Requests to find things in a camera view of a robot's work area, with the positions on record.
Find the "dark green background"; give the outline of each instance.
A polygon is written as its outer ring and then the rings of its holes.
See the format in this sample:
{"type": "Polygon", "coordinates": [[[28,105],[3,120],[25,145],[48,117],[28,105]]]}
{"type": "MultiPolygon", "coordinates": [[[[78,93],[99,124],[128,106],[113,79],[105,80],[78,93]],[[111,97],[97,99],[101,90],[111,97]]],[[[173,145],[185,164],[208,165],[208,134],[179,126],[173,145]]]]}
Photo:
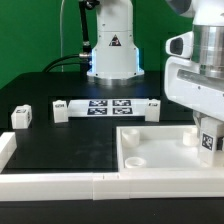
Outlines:
{"type": "MultiPolygon", "coordinates": [[[[176,15],[165,0],[133,0],[133,4],[135,43],[144,53],[144,69],[163,70],[165,41],[190,31],[192,20],[176,15]]],[[[60,57],[60,7],[61,0],[0,0],[0,88],[19,74],[41,71],[60,57]]],[[[87,13],[94,45],[95,11],[87,13]]],[[[78,0],[66,0],[64,41],[65,54],[81,51],[78,0]]]]}

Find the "warning label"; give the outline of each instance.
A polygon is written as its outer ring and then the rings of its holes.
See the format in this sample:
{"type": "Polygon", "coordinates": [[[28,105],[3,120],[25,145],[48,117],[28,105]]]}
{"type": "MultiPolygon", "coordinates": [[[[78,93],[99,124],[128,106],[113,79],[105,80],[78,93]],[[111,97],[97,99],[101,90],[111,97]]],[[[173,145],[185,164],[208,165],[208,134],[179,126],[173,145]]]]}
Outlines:
{"type": "Polygon", "coordinates": [[[117,37],[117,35],[115,35],[114,37],[113,37],[113,39],[112,39],[112,41],[110,42],[110,45],[109,46],[114,46],[114,47],[119,47],[119,46],[121,46],[121,43],[120,43],[120,41],[119,41],[119,39],[118,39],[118,37],[117,37]]]}

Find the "blue light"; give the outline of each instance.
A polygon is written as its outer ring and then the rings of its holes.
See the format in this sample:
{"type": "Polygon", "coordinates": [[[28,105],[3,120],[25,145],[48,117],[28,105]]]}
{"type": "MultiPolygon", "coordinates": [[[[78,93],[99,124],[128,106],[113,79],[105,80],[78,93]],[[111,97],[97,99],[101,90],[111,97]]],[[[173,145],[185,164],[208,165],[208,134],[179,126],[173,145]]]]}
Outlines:
{"type": "Polygon", "coordinates": [[[138,72],[140,72],[141,71],[141,68],[140,68],[140,54],[139,54],[139,49],[138,48],[137,48],[136,57],[137,57],[137,70],[138,70],[138,72]]]}
{"type": "Polygon", "coordinates": [[[94,73],[96,71],[96,52],[93,49],[92,50],[92,73],[94,73]]]}

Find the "white box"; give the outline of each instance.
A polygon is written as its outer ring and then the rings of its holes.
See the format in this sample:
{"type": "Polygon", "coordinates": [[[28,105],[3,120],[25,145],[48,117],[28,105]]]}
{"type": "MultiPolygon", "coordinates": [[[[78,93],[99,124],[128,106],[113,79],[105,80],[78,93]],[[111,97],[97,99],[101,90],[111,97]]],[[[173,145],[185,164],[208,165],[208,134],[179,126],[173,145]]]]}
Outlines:
{"type": "Polygon", "coordinates": [[[145,121],[159,122],[160,107],[160,100],[149,100],[145,108],[145,121]]]}
{"type": "Polygon", "coordinates": [[[58,100],[53,102],[53,111],[55,123],[68,122],[68,108],[66,101],[58,100]]]}
{"type": "Polygon", "coordinates": [[[13,129],[28,128],[32,120],[32,109],[29,105],[18,106],[11,115],[13,129]]]}

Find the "black table surface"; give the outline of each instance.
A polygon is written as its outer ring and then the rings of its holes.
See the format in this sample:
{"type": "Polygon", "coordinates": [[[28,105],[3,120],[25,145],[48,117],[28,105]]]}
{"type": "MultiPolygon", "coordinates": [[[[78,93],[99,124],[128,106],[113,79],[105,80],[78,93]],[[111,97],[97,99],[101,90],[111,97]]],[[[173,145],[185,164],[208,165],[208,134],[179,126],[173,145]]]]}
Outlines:
{"type": "MultiPolygon", "coordinates": [[[[79,73],[26,73],[0,90],[0,132],[15,131],[17,150],[4,174],[116,172],[116,127],[193,124],[192,111],[167,100],[163,73],[108,88],[87,83],[79,73]],[[160,123],[144,117],[71,118],[54,124],[52,102],[58,99],[160,99],[160,123]],[[13,130],[16,106],[32,106],[26,130],[13,130]]],[[[1,202],[0,223],[224,223],[222,198],[137,199],[106,201],[1,202]]]]}

